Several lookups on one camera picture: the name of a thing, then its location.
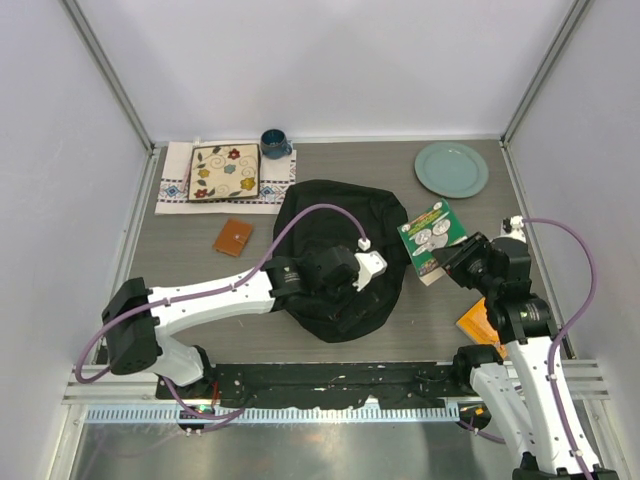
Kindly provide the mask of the green coin book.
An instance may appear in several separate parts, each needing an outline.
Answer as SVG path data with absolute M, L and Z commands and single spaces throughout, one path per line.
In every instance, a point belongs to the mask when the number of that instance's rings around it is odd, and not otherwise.
M 413 220 L 405 221 L 397 230 L 411 264 L 425 286 L 430 286 L 445 274 L 433 251 L 467 238 L 465 227 L 443 198 Z

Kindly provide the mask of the black student backpack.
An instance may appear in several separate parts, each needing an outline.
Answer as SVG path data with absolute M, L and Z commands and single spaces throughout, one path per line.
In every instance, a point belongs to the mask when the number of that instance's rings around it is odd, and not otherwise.
M 395 308 L 409 256 L 397 231 L 408 214 L 394 193 L 331 180 L 309 180 L 287 190 L 273 227 L 277 239 L 303 210 L 331 204 L 349 213 L 322 208 L 306 214 L 275 247 L 275 257 L 300 259 L 305 254 L 344 246 L 355 253 L 361 238 L 371 241 L 388 266 L 362 291 L 339 298 L 311 293 L 291 302 L 286 311 L 307 331 L 327 343 L 358 339 L 382 327 Z

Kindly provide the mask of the orange paperback book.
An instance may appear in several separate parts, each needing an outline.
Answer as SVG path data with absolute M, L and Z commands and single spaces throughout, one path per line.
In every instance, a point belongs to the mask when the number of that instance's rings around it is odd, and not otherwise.
M 497 331 L 489 323 L 484 298 L 478 300 L 462 315 L 456 326 L 475 344 L 491 345 L 503 359 L 507 358 L 506 348 L 501 344 Z

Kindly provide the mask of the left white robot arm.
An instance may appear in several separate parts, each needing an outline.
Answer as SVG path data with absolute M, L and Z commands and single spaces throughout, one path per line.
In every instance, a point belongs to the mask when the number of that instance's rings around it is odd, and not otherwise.
M 256 273 L 181 287 L 152 289 L 141 277 L 127 280 L 102 312 L 104 325 L 119 321 L 106 333 L 109 372 L 153 372 L 190 398 L 203 398 L 213 385 L 209 361 L 201 347 L 177 341 L 177 333 L 228 317 L 282 310 L 322 293 L 356 293 L 365 257 L 338 246 L 301 257 L 274 256 Z

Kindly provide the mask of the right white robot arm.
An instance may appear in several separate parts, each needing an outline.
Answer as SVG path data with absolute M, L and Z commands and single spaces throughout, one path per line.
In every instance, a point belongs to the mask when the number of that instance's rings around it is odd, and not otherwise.
M 487 239 L 476 233 L 433 257 L 459 286 L 485 299 L 495 347 L 459 348 L 451 380 L 478 394 L 503 436 L 515 479 L 615 479 L 582 429 L 558 352 L 560 336 L 548 304 L 531 291 L 531 257 L 523 235 Z

